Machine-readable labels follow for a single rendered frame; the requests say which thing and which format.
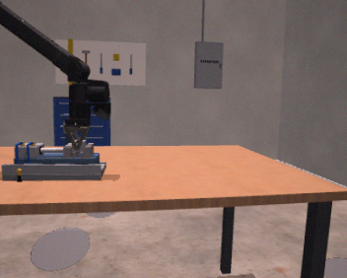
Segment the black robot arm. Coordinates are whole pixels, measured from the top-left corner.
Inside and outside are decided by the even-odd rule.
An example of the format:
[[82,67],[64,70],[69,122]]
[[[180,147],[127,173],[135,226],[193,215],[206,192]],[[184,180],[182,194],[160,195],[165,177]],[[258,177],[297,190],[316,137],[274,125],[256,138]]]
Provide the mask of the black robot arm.
[[87,99],[89,101],[89,103],[76,103],[77,118],[89,118],[90,106],[94,105],[93,114],[107,121],[111,114],[111,103],[99,103],[107,103],[109,100],[108,82],[88,80],[90,75],[88,64],[66,52],[64,48],[1,3],[0,1],[0,25],[50,60],[68,76],[69,82],[88,82],[72,83],[69,86],[69,101]]

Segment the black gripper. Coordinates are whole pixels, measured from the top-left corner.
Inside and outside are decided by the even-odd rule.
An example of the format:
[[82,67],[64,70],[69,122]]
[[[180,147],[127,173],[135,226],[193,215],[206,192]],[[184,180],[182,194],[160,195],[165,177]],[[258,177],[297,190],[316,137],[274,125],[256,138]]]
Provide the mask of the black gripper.
[[[74,149],[79,150],[83,142],[83,139],[86,140],[86,137],[91,128],[91,125],[89,126],[89,118],[77,118],[76,103],[85,103],[85,102],[82,102],[82,101],[69,102],[69,117],[65,118],[65,123],[66,123],[65,131],[68,134]],[[73,132],[75,140],[79,140],[76,131],[82,132],[78,145],[76,145],[71,131]]]

